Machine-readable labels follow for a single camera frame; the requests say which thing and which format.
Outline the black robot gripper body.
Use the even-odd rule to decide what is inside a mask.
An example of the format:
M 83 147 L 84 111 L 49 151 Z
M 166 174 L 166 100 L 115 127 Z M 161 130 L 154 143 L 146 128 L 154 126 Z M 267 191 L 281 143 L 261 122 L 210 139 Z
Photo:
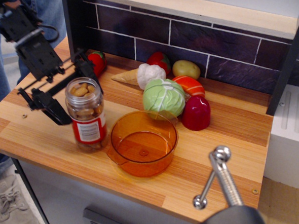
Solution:
M 41 29 L 36 29 L 20 39 L 15 49 L 21 60 L 36 79 L 35 82 L 29 84 L 26 88 L 20 88 L 18 90 L 18 94 L 23 97 L 29 97 L 25 90 L 39 82 L 42 78 L 47 77 L 47 82 L 52 83 L 56 74 L 65 74 L 66 69 L 69 69 L 69 67 L 66 69 L 62 68 L 64 62 L 59 58 L 57 53 L 55 53 L 54 49 L 42 34 Z M 74 63 L 72 65 L 76 66 L 75 72 L 47 91 L 49 94 L 52 96 L 57 94 L 73 79 L 86 77 L 85 61 L 78 60 L 76 64 Z

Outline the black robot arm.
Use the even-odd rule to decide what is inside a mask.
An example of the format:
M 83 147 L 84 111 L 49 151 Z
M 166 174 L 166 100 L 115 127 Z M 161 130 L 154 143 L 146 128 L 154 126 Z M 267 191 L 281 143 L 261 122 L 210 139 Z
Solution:
M 55 53 L 49 40 L 44 37 L 40 23 L 41 20 L 25 2 L 13 9 L 0 0 L 0 33 L 8 42 L 16 43 L 16 53 L 28 67 L 36 82 L 46 78 L 48 83 L 52 83 L 55 75 L 64 74 L 66 70 L 62 68 L 64 62 Z M 93 64 L 84 51 L 77 52 L 75 57 L 75 72 L 49 91 L 43 92 L 39 88 L 33 88 L 29 95 L 24 88 L 18 90 L 31 110 L 42 110 L 58 125 L 68 125 L 72 120 L 53 96 L 74 79 L 97 78 L 93 72 Z

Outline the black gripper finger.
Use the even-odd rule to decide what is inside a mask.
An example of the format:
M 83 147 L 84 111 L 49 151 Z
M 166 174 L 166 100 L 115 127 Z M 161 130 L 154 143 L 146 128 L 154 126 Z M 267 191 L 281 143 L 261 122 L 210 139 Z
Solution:
M 94 65 L 90 60 L 78 60 L 75 63 L 75 86 L 76 96 L 87 96 L 102 92 Z
M 71 124 L 71 117 L 49 92 L 43 92 L 40 89 L 32 89 L 31 91 L 32 96 L 30 97 L 23 88 L 18 90 L 18 94 L 25 99 L 31 110 L 41 110 L 57 125 Z

